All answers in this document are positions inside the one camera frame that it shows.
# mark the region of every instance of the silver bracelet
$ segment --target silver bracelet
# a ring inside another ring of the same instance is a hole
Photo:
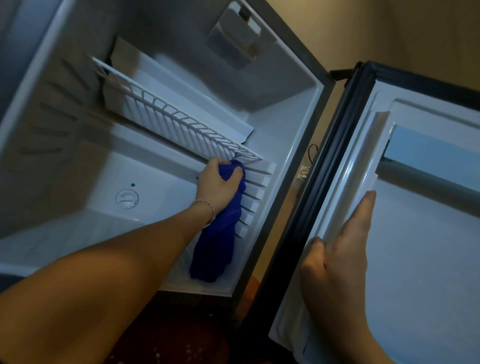
[[[206,224],[206,225],[204,226],[204,229],[205,229],[206,227],[209,227],[209,226],[212,224],[212,222],[215,220],[215,218],[216,218],[215,207],[213,207],[213,205],[212,205],[210,202],[206,201],[206,200],[195,200],[195,201],[192,202],[192,204],[191,204],[190,206],[195,205],[197,202],[205,202],[205,203],[206,203],[207,205],[209,205],[209,206],[211,207],[211,209],[212,209],[213,217],[212,217],[212,219],[208,222],[208,224]]]

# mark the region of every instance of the blue microfiber towel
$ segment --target blue microfiber towel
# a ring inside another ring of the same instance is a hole
[[[236,167],[242,167],[243,177],[239,189],[227,208],[220,212],[215,220],[200,235],[193,252],[190,277],[213,283],[230,264],[235,242],[235,224],[241,216],[241,196],[245,191],[245,168],[237,160],[231,164],[219,164],[218,171],[227,181]]]

